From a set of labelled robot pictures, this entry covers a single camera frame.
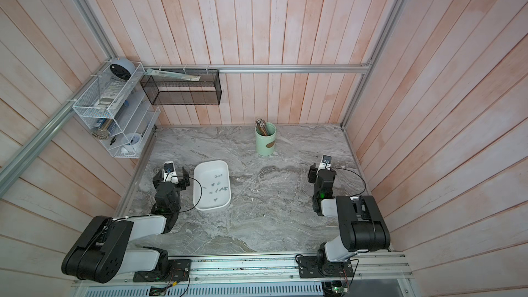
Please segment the white rectangular storage box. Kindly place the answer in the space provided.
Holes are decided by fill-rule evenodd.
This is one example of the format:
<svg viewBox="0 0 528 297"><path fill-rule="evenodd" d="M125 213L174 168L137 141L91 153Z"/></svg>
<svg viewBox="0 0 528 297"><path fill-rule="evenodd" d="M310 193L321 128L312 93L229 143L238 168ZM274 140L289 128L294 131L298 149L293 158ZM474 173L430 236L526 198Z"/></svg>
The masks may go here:
<svg viewBox="0 0 528 297"><path fill-rule="evenodd" d="M193 205L203 213L226 210L232 193L228 164L223 160L203 162L193 172Z"/></svg>

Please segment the pile of metal screws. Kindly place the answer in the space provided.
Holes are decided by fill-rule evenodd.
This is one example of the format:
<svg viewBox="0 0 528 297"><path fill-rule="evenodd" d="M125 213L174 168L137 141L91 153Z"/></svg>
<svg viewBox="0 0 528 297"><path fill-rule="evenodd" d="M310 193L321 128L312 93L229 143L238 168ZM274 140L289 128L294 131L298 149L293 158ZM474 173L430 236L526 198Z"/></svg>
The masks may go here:
<svg viewBox="0 0 528 297"><path fill-rule="evenodd" d="M214 206L225 204L230 199L230 182L226 173L213 173L207 183L208 197Z"/></svg>

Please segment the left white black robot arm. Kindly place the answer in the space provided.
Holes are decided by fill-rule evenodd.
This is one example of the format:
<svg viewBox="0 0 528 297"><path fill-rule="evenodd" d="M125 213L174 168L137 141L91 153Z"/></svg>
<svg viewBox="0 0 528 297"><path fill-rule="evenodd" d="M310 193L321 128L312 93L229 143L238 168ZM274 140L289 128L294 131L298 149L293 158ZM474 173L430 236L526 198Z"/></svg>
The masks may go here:
<svg viewBox="0 0 528 297"><path fill-rule="evenodd" d="M132 248L131 242L170 232L181 212L181 192L191 184L187 170L181 175L167 162L153 178L155 203L149 214L94 217L66 254L61 272L79 280L108 283L132 273L135 282L179 282L188 277L188 260L171 260L158 247Z"/></svg>

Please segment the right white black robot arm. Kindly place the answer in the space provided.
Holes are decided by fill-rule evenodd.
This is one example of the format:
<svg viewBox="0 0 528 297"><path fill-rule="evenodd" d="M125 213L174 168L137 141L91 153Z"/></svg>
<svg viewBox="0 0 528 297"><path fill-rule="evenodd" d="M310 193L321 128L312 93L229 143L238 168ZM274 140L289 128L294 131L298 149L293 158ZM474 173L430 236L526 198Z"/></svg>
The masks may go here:
<svg viewBox="0 0 528 297"><path fill-rule="evenodd" d="M371 195L334 195L337 172L330 162L310 166L307 179L313 184L312 208L320 217L338 220L339 235L323 243L318 263L343 263L362 252L389 249L391 236L375 198Z"/></svg>

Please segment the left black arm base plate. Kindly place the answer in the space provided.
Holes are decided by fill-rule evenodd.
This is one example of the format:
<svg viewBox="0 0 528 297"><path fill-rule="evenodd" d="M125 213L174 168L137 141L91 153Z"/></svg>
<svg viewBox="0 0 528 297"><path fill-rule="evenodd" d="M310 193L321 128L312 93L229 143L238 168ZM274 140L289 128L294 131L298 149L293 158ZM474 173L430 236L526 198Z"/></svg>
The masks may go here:
<svg viewBox="0 0 528 297"><path fill-rule="evenodd" d="M191 269L190 259L176 259L163 261L154 270L145 272L135 272L133 276L134 283L163 283L163 282L180 282L188 279L189 270Z"/></svg>

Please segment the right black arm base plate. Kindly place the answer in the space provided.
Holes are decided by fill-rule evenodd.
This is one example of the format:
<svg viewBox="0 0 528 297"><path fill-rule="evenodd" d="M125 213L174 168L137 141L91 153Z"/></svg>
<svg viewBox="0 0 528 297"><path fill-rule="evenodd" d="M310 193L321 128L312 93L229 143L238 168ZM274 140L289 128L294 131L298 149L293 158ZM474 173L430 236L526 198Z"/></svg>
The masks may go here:
<svg viewBox="0 0 528 297"><path fill-rule="evenodd" d="M295 256L299 275L302 279L338 278L351 279L354 266L350 263L330 263L315 256Z"/></svg>

